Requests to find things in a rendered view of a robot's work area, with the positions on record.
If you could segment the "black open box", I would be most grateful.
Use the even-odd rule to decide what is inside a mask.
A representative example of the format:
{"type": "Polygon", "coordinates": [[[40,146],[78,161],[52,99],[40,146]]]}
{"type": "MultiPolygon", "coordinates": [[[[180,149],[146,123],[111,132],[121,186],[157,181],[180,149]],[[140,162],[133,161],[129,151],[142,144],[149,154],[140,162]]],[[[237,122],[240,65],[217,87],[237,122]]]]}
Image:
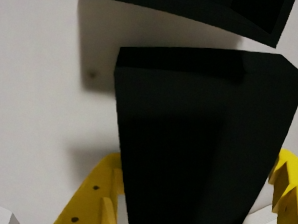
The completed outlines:
{"type": "Polygon", "coordinates": [[[276,49],[295,0],[115,0],[205,23],[276,49]]]}

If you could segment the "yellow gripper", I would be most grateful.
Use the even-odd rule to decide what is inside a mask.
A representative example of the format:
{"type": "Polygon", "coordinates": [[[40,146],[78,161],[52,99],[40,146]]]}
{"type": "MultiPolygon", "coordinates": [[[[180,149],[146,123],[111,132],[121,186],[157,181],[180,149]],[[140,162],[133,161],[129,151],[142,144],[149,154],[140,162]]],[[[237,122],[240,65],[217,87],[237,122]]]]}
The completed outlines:
{"type": "MultiPolygon", "coordinates": [[[[298,224],[298,157],[281,149],[269,174],[277,224],[298,224]]],[[[120,153],[105,156],[86,177],[53,224],[117,224],[124,183],[120,153]]]]}

